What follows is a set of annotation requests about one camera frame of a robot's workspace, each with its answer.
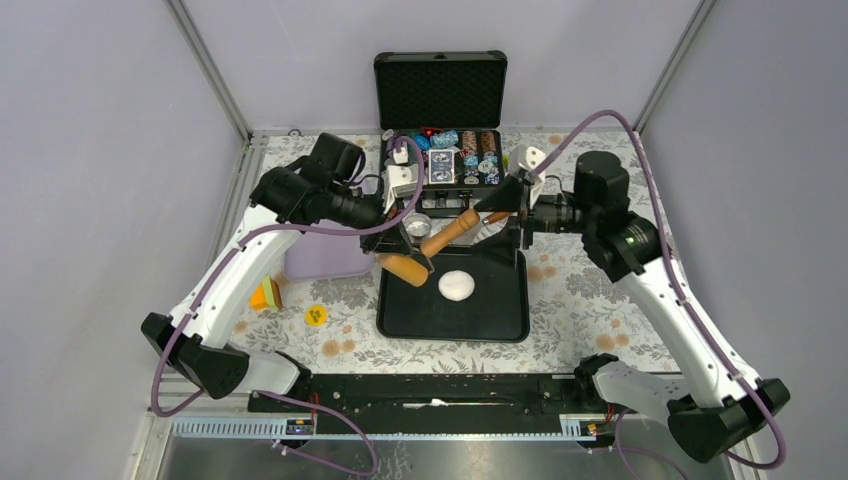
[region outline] red object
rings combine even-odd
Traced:
[[[443,132],[441,128],[434,127],[421,127],[421,131],[424,132],[424,135],[427,135],[427,138],[430,138],[437,133]]]

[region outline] cable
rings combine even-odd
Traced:
[[[415,143],[415,141],[413,141],[409,137],[399,137],[397,139],[397,141],[398,142],[404,142],[404,143],[406,143],[407,145],[409,145],[413,148],[413,150],[415,151],[415,159],[418,162],[418,169],[419,169],[419,171],[424,171],[424,157],[421,155],[421,149],[418,148],[418,145]],[[153,385],[150,388],[150,409],[153,410],[153,413],[155,413],[156,415],[158,415],[160,417],[170,417],[170,416],[180,412],[181,410],[183,410],[187,406],[189,406],[192,402],[197,400],[197,398],[200,397],[200,395],[203,394],[203,390],[198,390],[198,391],[194,392],[191,396],[189,396],[185,401],[183,401],[182,403],[180,403],[179,405],[177,405],[176,407],[174,407],[170,410],[165,410],[165,409],[162,408],[161,405],[159,405],[159,384],[162,382],[162,374],[165,371],[165,367],[168,364],[168,358],[170,357],[171,352],[174,350],[174,345],[177,343],[177,339],[180,337],[180,335],[185,330],[186,326],[188,325],[188,322],[190,322],[191,319],[193,318],[194,312],[196,312],[197,308],[200,307],[200,305],[203,303],[203,299],[206,298],[206,294],[209,293],[209,290],[212,288],[212,285],[215,284],[215,281],[218,279],[218,277],[221,276],[221,273],[230,264],[230,262],[233,260],[233,258],[235,258],[236,254],[241,252],[242,249],[244,249],[247,246],[247,244],[250,243],[251,240],[253,240],[254,238],[256,238],[256,237],[258,237],[262,234],[265,234],[265,233],[268,233],[268,232],[273,232],[273,231],[278,231],[278,230],[299,230],[299,231],[302,231],[302,232],[321,233],[321,234],[325,234],[325,235],[337,235],[337,236],[344,236],[344,237],[364,236],[364,235],[373,235],[375,233],[380,233],[380,232],[383,232],[385,230],[388,230],[388,229],[394,227],[395,225],[400,223],[401,220],[403,220],[403,218],[406,215],[408,215],[410,212],[412,212],[412,210],[415,209],[415,204],[418,201],[418,198],[421,196],[421,193],[423,192],[423,190],[424,190],[424,175],[419,175],[418,181],[415,184],[415,191],[412,193],[412,198],[410,199],[410,202],[407,205],[407,207],[404,208],[398,215],[395,215],[392,219],[390,219],[390,220],[386,221],[385,223],[383,223],[382,225],[378,225],[376,227],[364,228],[364,229],[361,229],[361,230],[338,230],[338,229],[332,229],[332,228],[316,227],[316,226],[312,226],[312,225],[293,225],[293,224],[290,224],[290,223],[284,223],[284,224],[268,225],[268,226],[265,226],[265,227],[260,227],[260,228],[257,228],[256,230],[253,230],[250,233],[246,234],[238,242],[237,247],[235,247],[235,248],[231,249],[229,252],[227,252],[227,254],[224,256],[224,258],[221,260],[221,262],[209,274],[209,277],[207,277],[206,281],[203,283],[203,286],[200,287],[200,291],[197,292],[196,298],[194,299],[194,301],[189,306],[189,313],[187,313],[183,316],[182,320],[180,320],[179,325],[177,325],[177,328],[174,330],[174,333],[171,334],[171,338],[169,338],[168,342],[165,344],[165,348],[162,349],[162,354],[159,357],[159,363],[156,365],[156,371],[153,374]],[[288,397],[285,397],[285,398],[287,398],[287,400],[284,400],[284,401],[288,401],[288,400],[292,400],[294,402],[298,401],[298,400],[294,400],[294,399],[288,399]],[[317,408],[318,410],[327,412],[331,415],[335,415],[336,413],[338,413],[338,412],[335,412],[334,410],[332,410],[330,408],[322,407],[320,405],[317,405],[315,408]],[[354,430],[357,431],[357,433],[360,432],[358,427],[354,428]],[[329,461],[325,461],[323,459],[318,459],[317,457],[314,457],[314,456],[311,456],[311,455],[306,457],[306,458],[310,458],[310,459],[313,459],[313,460],[316,460],[316,461],[320,460],[320,462],[324,463],[325,465],[329,465],[331,463]]]
[[[766,407],[763,400],[757,395],[757,392],[748,383],[745,378],[741,376],[741,372],[739,369],[733,365],[733,362],[730,360],[730,357],[724,353],[721,346],[718,344],[716,339],[712,336],[710,331],[707,329],[707,326],[704,324],[704,321],[701,320],[701,317],[698,315],[698,312],[695,311],[695,308],[689,303],[686,298],[686,294],[683,291],[683,287],[680,285],[680,280],[677,278],[677,275],[674,273],[674,268],[672,268],[671,263],[671,251],[668,248],[668,244],[665,241],[665,226],[662,221],[662,214],[660,212],[660,203],[659,196],[657,195],[657,186],[654,183],[654,174],[651,172],[651,166],[648,164],[648,158],[645,155],[645,149],[642,147],[642,141],[639,140],[639,137],[636,136],[636,132],[633,131],[633,127],[630,126],[630,123],[627,121],[624,116],[615,110],[601,110],[599,112],[595,112],[588,117],[586,120],[580,122],[571,133],[568,134],[567,137],[562,141],[561,144],[557,148],[555,148],[545,160],[542,161],[532,172],[533,175],[538,175],[543,172],[548,166],[554,162],[561,154],[562,151],[567,147],[576,137],[582,132],[590,123],[594,122],[598,118],[610,116],[618,120],[624,130],[627,132],[627,136],[630,138],[630,143],[633,144],[633,148],[636,150],[636,156],[639,158],[639,164],[642,167],[642,172],[645,174],[645,180],[648,184],[648,194],[651,197],[651,207],[654,212],[654,219],[657,223],[657,232],[660,237],[660,248],[662,250],[662,258],[663,258],[663,266],[665,267],[666,274],[668,275],[668,279],[671,283],[672,289],[674,290],[675,295],[677,295],[677,300],[683,305],[683,308],[686,310],[686,313],[689,315],[689,318],[692,320],[692,323],[695,324],[695,327],[701,333],[701,336],[704,337],[707,344],[710,348],[715,352],[716,356],[719,358],[721,363],[730,373],[731,377],[735,378],[739,385],[742,387],[742,390],[751,397],[751,400],[754,401],[754,404],[762,413],[763,418],[766,423],[768,423],[769,428],[771,428],[772,433],[774,433],[774,439],[777,442],[777,456],[775,459],[769,463],[756,463],[752,460],[748,460],[746,458],[742,458],[739,455],[736,455],[733,452],[726,452],[726,455],[737,462],[746,465],[751,468],[757,468],[762,470],[772,470],[781,465],[786,461],[786,440],[783,437],[783,432],[781,432],[780,427],[777,425],[777,421],[775,421],[774,416],[769,411],[768,407]]]
[[[279,395],[279,394],[276,394],[274,392],[268,392],[268,391],[264,391],[264,390],[259,391],[257,393],[259,393],[260,395],[265,395],[266,397],[273,398],[274,400],[277,400],[277,401],[280,401],[280,402],[286,402],[286,403],[289,403],[289,404],[292,404],[292,405],[295,405],[295,406],[298,406],[298,407],[320,410],[324,413],[329,413],[330,415],[338,418],[339,420],[344,422],[348,427],[350,427],[354,432],[356,432],[357,435],[362,437],[362,441],[364,441],[365,446],[368,447],[368,453],[371,454],[371,469],[367,470],[367,471],[354,470],[352,468],[345,467],[344,465],[339,465],[338,463],[334,463],[334,462],[331,462],[327,459],[312,455],[311,453],[306,453],[306,452],[302,452],[298,449],[290,449],[290,448],[287,448],[287,447],[281,447],[282,450],[283,450],[283,454],[291,452],[291,453],[293,453],[293,454],[295,454],[299,457],[303,457],[303,458],[312,460],[313,462],[318,462],[322,465],[326,465],[326,466],[331,467],[331,468],[335,468],[336,470],[342,471],[342,472],[347,473],[349,475],[362,475],[362,476],[370,477],[371,475],[374,475],[375,473],[377,473],[377,470],[380,468],[380,459],[377,457],[377,449],[374,447],[374,442],[372,442],[368,438],[368,436],[365,435],[365,432],[363,432],[362,429],[359,428],[350,419],[348,419],[347,417],[345,417],[341,413],[333,410],[332,408],[327,408],[325,406],[318,405],[317,403],[301,402],[300,400],[295,400],[295,399],[289,398],[285,395]]]
[[[627,470],[630,471],[630,473],[633,475],[633,478],[639,480],[640,477],[636,474],[636,470],[633,469],[633,467],[630,465],[630,462],[627,461],[627,458],[624,457],[624,452],[640,453],[642,455],[647,455],[651,458],[654,458],[660,462],[664,462],[668,464],[671,468],[677,470],[677,473],[679,473],[684,480],[688,480],[689,477],[686,476],[686,472],[683,471],[683,468],[681,468],[680,465],[675,463],[674,460],[666,457],[665,455],[658,452],[652,452],[650,450],[643,450],[641,448],[621,446],[621,435],[619,435],[619,430],[621,428],[622,423],[621,420],[629,412],[632,412],[632,410],[630,410],[629,408],[625,408],[624,410],[622,410],[621,413],[618,414],[618,418],[615,421],[615,433],[613,435],[615,436],[615,449],[618,450],[618,456],[621,457],[621,461],[624,462],[624,466],[627,467]]]

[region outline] black tray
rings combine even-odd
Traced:
[[[468,247],[447,247],[432,258],[436,271],[421,287],[383,272],[377,329],[390,338],[520,342],[530,333],[527,268],[479,255]],[[439,293],[439,278],[462,270],[474,278],[474,293],[454,302]]]

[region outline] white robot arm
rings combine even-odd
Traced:
[[[701,462],[762,428],[764,416],[740,381],[752,386],[771,414],[789,401],[788,390],[779,379],[761,378],[743,360],[685,282],[683,296],[672,288],[660,245],[664,239],[651,222],[629,211],[629,174],[619,158],[609,152],[581,155],[574,192],[546,196],[538,193],[540,177],[530,175],[539,157],[532,147],[513,151],[510,158],[519,171],[499,186],[504,194],[496,190],[478,207],[517,211],[514,218],[525,231],[525,248],[532,245],[533,231],[582,234],[589,258],[642,310],[685,379],[667,380],[612,355],[594,355],[575,369],[584,403],[624,405],[668,426],[681,448]],[[522,203],[510,205],[508,198],[515,198],[518,190],[523,190]],[[675,278],[684,278],[678,261],[672,257],[670,263]],[[686,299],[717,349],[678,298]],[[720,357],[728,358],[735,371]]]

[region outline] gray wall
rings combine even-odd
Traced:
[[[119,478],[240,145],[162,2],[2,3],[0,478]]]
[[[695,291],[793,395],[776,478],[844,475],[846,23],[841,0],[719,2],[646,131]]]
[[[361,132],[379,124],[383,51],[503,50],[505,127],[574,126],[609,106],[635,119],[698,1],[185,3],[251,126]]]

